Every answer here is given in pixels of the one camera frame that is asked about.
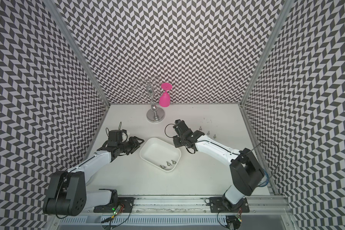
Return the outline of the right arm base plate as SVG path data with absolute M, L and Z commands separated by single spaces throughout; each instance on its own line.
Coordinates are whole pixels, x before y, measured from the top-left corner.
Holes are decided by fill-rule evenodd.
M 208 198 L 207 205 L 210 207 L 211 213 L 229 212 L 237 213 L 249 213 L 249 205 L 246 198 L 242 198 L 238 203 L 233 204 L 225 197 L 213 196 Z

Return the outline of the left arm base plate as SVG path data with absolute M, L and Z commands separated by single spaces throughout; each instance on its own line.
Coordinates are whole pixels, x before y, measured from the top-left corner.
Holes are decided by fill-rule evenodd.
M 131 213 L 134 207 L 134 197 L 119 197 L 116 202 L 112 202 L 103 206 L 96 206 L 94 213 L 113 213 L 118 206 L 122 206 L 122 213 Z

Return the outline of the white rectangular storage tray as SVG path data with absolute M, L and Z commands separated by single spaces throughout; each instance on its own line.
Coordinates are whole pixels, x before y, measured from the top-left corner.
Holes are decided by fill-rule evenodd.
M 178 148 L 158 138 L 148 139 L 140 150 L 142 160 L 164 172 L 172 172 L 181 159 L 181 155 Z

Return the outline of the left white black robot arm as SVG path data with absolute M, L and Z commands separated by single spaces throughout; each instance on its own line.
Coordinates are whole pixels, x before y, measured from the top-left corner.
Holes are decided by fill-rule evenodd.
M 107 136 L 108 139 L 103 145 L 82 163 L 51 175 L 42 208 L 44 214 L 55 215 L 62 219 L 66 216 L 77 216 L 84 209 L 102 206 L 111 209 L 118 207 L 116 190 L 87 191 L 86 185 L 102 167 L 119 156 L 133 154 L 144 140 L 130 136 L 125 129 L 110 130 Z

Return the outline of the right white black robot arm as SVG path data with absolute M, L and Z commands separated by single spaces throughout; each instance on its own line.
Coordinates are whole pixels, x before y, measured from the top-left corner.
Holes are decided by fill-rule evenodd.
M 202 131 L 192 131 L 183 120 L 173 125 L 176 135 L 173 143 L 176 148 L 185 147 L 190 154 L 205 153 L 229 167 L 232 185 L 226 190 L 223 199 L 236 205 L 244 197 L 251 196 L 265 177 L 265 172 L 250 149 L 237 150 L 218 143 Z

